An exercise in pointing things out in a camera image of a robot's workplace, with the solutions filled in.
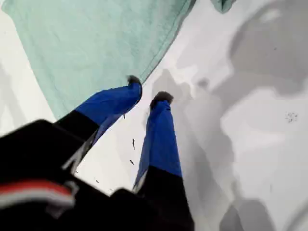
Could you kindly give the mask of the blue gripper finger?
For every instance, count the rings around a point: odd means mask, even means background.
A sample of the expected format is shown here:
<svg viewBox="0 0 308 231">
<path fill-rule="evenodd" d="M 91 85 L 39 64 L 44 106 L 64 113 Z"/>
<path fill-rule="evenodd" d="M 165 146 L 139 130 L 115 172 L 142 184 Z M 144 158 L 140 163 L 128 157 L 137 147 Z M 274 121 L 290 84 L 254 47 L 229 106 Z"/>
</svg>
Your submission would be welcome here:
<svg viewBox="0 0 308 231">
<path fill-rule="evenodd" d="M 135 76 L 128 76 L 126 86 L 95 93 L 55 124 L 85 141 L 92 138 L 95 144 L 141 97 L 140 80 Z"/>
<path fill-rule="evenodd" d="M 173 96 L 161 91 L 150 103 L 135 193 L 155 211 L 153 231 L 192 231 L 171 113 Z"/>
</svg>

